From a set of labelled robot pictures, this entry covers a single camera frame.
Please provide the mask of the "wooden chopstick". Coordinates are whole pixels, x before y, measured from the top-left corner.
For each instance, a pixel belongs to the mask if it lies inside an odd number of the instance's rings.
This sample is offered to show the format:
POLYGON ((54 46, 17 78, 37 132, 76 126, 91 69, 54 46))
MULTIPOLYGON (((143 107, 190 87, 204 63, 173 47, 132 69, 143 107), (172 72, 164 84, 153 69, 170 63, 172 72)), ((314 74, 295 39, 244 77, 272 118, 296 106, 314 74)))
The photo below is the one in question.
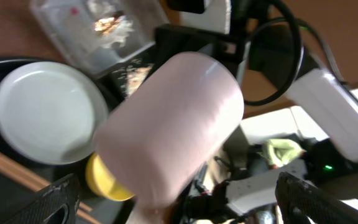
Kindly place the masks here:
POLYGON ((51 184, 49 181, 2 153, 0 153, 0 173, 34 192, 51 184))
POLYGON ((88 215, 86 212, 82 211, 82 210, 78 210, 76 213, 80 218, 82 218, 83 220, 92 223, 92 224, 101 224, 99 221, 97 221, 95 218, 93 218, 92 216, 88 215))

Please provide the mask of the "food scraps and rice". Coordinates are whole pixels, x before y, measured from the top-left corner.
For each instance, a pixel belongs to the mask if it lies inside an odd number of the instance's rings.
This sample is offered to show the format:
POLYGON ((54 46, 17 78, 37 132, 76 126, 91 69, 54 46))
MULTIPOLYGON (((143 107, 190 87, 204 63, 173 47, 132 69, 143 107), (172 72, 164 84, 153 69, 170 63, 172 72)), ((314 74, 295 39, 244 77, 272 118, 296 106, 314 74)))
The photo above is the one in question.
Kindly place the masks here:
POLYGON ((125 98, 130 97, 140 87, 152 67, 152 63, 144 63, 141 58, 137 58, 117 70, 118 80, 124 82, 120 87, 124 91, 125 98))

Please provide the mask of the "white napkin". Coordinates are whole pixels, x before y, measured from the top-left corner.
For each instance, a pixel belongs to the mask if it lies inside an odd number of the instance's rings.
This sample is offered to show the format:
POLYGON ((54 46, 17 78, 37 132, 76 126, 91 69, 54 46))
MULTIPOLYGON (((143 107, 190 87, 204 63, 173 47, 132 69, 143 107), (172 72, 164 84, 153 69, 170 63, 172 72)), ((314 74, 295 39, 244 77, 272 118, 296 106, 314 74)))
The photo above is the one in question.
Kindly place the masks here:
POLYGON ((131 32, 134 32, 133 22, 129 20, 121 9, 120 5, 116 5, 117 1, 103 1, 103 0, 88 0, 86 2, 87 8, 91 13, 94 23, 101 18, 112 17, 114 15, 124 15, 125 19, 120 25, 108 35, 98 35, 99 43, 103 48, 110 48, 114 43, 117 43, 119 47, 123 47, 126 44, 126 39, 130 36, 131 32))

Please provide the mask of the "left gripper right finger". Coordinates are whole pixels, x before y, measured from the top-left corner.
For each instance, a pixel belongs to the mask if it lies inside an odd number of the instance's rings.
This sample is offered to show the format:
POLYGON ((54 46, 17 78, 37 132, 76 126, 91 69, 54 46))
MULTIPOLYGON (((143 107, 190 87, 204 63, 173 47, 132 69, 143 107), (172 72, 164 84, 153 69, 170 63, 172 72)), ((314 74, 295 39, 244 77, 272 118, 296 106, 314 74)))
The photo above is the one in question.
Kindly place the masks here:
POLYGON ((284 224, 358 224, 358 210, 287 172, 279 174, 275 196, 284 224))

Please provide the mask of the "black rectangular tray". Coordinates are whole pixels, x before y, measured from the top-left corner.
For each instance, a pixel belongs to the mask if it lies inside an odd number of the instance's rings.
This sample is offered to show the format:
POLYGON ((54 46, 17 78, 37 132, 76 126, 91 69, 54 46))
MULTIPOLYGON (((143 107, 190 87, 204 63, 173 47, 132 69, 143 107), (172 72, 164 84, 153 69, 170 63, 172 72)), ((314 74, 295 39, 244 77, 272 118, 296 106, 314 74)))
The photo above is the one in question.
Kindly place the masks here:
POLYGON ((144 79, 168 59, 182 52, 199 52, 223 64, 237 82, 244 66, 244 38, 230 34, 164 24, 154 31, 155 42, 125 62, 118 63, 98 80, 97 86, 109 102, 122 102, 144 79))

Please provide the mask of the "pink plastic cup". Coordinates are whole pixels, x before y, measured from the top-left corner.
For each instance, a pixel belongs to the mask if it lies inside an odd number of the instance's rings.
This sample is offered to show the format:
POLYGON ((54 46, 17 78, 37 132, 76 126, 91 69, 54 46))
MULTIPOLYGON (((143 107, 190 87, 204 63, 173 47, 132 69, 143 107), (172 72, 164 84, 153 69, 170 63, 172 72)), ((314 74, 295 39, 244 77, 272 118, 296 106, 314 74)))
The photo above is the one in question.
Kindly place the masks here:
POLYGON ((94 134, 110 173, 144 207, 173 203, 238 127, 241 89, 217 60, 174 55, 122 102, 94 134))

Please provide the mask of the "gold foil wrapper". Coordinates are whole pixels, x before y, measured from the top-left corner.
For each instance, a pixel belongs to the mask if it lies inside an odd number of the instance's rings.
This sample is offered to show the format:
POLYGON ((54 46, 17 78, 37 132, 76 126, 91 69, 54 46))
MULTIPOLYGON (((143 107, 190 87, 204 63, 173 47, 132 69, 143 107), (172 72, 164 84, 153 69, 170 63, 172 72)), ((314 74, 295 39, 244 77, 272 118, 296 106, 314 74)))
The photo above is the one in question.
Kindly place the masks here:
POLYGON ((124 15, 101 18, 94 23, 94 31, 98 35, 108 35, 114 31, 124 19, 124 15))

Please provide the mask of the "yellow bowl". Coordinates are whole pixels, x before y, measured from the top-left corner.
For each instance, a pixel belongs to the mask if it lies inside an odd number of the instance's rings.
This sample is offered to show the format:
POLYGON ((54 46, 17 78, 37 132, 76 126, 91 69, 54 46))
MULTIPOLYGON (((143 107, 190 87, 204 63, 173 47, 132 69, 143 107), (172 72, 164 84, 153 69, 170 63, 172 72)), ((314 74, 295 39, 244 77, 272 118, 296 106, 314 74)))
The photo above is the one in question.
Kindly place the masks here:
POLYGON ((134 196, 108 171, 96 153, 92 154, 87 162, 85 179, 91 191, 100 197, 122 202, 134 196))

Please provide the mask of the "grey round plate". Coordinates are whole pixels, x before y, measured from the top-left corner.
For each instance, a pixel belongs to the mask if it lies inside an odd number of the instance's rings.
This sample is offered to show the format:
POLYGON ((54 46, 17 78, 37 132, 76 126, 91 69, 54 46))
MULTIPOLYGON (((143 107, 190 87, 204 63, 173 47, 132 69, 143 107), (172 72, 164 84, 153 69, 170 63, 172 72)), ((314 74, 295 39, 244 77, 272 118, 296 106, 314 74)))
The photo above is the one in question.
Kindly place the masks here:
POLYGON ((94 133, 108 113, 96 84, 62 63, 29 63, 0 83, 0 135, 41 164, 72 164, 94 153, 94 133))

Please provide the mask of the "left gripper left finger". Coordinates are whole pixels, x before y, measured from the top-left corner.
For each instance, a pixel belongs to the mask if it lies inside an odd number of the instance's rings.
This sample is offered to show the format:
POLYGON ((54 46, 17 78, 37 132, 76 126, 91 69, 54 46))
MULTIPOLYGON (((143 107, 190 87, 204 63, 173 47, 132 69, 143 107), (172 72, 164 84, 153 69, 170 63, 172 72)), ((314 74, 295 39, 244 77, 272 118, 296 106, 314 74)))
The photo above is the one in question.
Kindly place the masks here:
POLYGON ((69 174, 38 191, 31 201, 4 217, 3 222, 72 224, 80 203, 79 192, 78 178, 69 174))

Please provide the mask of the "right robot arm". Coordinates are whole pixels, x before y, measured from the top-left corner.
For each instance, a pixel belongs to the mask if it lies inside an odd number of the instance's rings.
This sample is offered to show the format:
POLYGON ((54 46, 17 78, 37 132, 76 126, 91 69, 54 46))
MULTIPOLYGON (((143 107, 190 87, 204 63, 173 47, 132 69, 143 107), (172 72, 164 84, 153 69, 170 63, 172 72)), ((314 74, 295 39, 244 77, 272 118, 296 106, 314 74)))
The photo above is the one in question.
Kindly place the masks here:
POLYGON ((316 31, 281 0, 229 1, 223 14, 224 30, 244 36, 254 51, 250 64, 266 61, 272 67, 264 76, 276 92, 250 105, 285 96, 301 106, 328 135, 311 153, 310 179, 341 200, 358 199, 358 99, 342 79, 329 45, 318 40, 329 64, 322 67, 308 54, 300 33, 301 28, 312 35, 316 31))

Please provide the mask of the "clear plastic bin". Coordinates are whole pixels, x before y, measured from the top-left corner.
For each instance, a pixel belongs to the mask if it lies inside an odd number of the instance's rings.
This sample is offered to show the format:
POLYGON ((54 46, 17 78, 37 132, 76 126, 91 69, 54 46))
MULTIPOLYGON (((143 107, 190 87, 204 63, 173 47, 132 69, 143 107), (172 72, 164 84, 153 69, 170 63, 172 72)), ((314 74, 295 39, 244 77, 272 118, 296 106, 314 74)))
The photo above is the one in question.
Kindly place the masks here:
POLYGON ((103 48, 93 30, 94 19, 87 8, 88 0, 31 0, 30 10, 36 20, 70 65, 97 75, 117 63, 125 62, 154 43, 154 30, 168 23, 158 1, 117 1, 134 32, 119 47, 114 43, 103 48))

